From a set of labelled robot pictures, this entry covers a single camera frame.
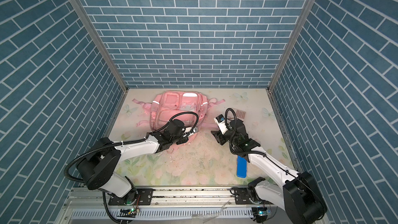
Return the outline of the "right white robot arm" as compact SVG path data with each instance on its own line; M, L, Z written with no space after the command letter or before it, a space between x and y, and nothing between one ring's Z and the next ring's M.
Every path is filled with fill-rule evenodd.
M253 203L268 201L283 209L294 224L312 224L327 212L326 203L311 174L285 166L251 139L242 120L228 121L223 115L214 118L219 130L212 135L220 145L229 143L231 153L244 158L262 170L273 182L263 177L247 186Z

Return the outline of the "pink student backpack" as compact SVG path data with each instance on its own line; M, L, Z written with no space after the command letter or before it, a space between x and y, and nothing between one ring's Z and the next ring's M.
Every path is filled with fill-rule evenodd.
M189 134L189 140L196 137L201 127L216 129L214 123L205 122L208 111L215 105L225 102L224 99L209 99L206 95L193 91L166 91L158 94L152 102L145 103L133 99L149 114L148 121L140 121L137 125L149 124L152 132L163 131L171 120L181 120Z

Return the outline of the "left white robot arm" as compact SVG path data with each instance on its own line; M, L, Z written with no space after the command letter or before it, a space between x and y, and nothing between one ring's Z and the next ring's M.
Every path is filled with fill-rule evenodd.
M141 140L112 142L103 138L77 160L76 169L89 190L98 189L131 201L137 190L131 179L119 175L116 168L125 160L160 153L175 143L185 143L197 130L197 127L186 127L181 120L174 119L165 128L149 132Z

